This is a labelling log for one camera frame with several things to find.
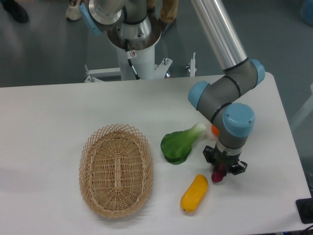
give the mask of shoe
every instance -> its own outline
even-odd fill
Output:
[[[69,6],[67,8],[66,17],[68,21],[77,21],[82,17],[82,14],[80,13],[79,5],[82,4],[83,0],[70,0]]]
[[[12,15],[15,21],[19,23],[26,23],[29,21],[27,12],[16,1],[5,1],[2,4],[3,8]]]
[[[156,8],[155,8],[155,7],[152,7],[152,8],[147,9],[147,13],[148,13],[148,14],[153,14],[153,13],[155,13],[155,11],[156,11]]]
[[[164,35],[176,23],[176,19],[174,19],[172,23],[164,22],[161,19],[159,19],[158,22],[161,25],[162,35]]]

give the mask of plastic vegetable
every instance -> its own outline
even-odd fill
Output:
[[[161,141],[161,150],[165,159],[175,165],[186,161],[193,143],[203,137],[205,132],[205,125],[198,122],[188,130],[166,134]]]
[[[197,175],[180,200],[180,206],[186,212],[194,212],[208,189],[208,182],[204,175]]]

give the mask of pants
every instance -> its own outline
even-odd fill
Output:
[[[177,16],[179,0],[163,0],[163,5],[161,8],[161,20],[167,23],[172,23]],[[156,0],[147,0],[147,8],[153,8],[155,6]]]

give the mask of wicker basket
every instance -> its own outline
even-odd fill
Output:
[[[79,185],[87,205],[105,217],[124,217],[147,200],[153,180],[149,144],[129,125],[99,129],[85,144]]]

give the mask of silver metal tube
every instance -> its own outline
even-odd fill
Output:
[[[126,2],[127,0],[89,0],[88,9],[97,22],[111,25],[121,18]]]
[[[246,52],[237,36],[221,0],[191,0],[223,70],[246,58]]]

